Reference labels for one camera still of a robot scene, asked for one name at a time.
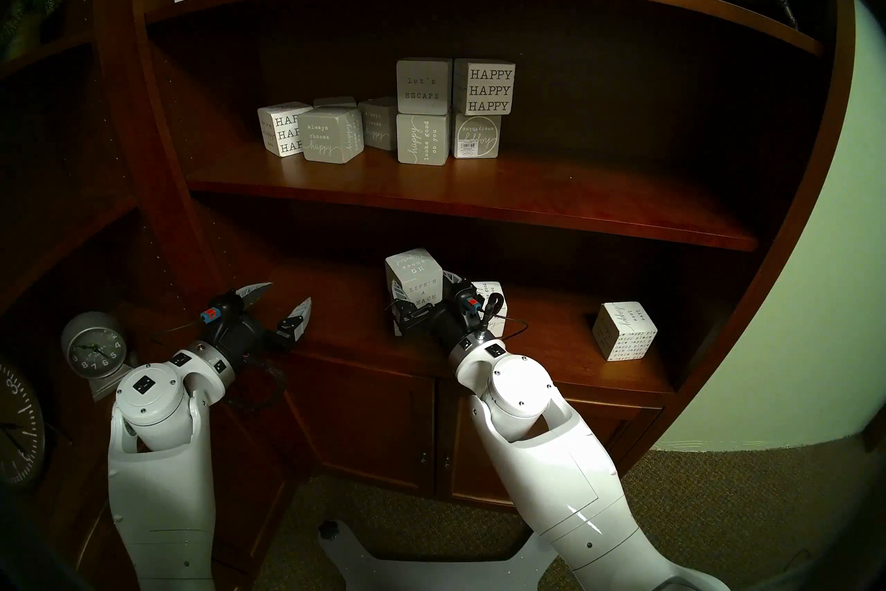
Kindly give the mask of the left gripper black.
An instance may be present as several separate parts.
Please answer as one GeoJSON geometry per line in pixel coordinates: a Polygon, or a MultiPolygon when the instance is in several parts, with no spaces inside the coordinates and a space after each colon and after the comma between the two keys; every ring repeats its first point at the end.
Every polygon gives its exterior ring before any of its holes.
{"type": "MultiPolygon", "coordinates": [[[[200,314],[203,325],[199,341],[217,350],[233,369],[245,366],[273,369],[260,357],[269,332],[247,311],[272,285],[272,282],[249,284],[234,290],[234,294],[214,296],[200,314]]],[[[306,298],[278,322],[275,331],[278,342],[296,343],[303,337],[312,304],[312,298],[306,298]]]]}

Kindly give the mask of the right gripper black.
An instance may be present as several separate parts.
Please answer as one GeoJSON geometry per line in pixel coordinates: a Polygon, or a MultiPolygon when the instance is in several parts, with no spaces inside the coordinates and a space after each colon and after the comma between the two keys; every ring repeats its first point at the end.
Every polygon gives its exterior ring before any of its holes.
{"type": "Polygon", "coordinates": [[[396,298],[390,306],[394,319],[394,335],[403,337],[416,332],[428,334],[443,354],[451,354],[470,335],[480,334],[483,340],[489,327],[486,297],[474,291],[469,279],[443,270],[443,300],[417,306],[396,298]]]}

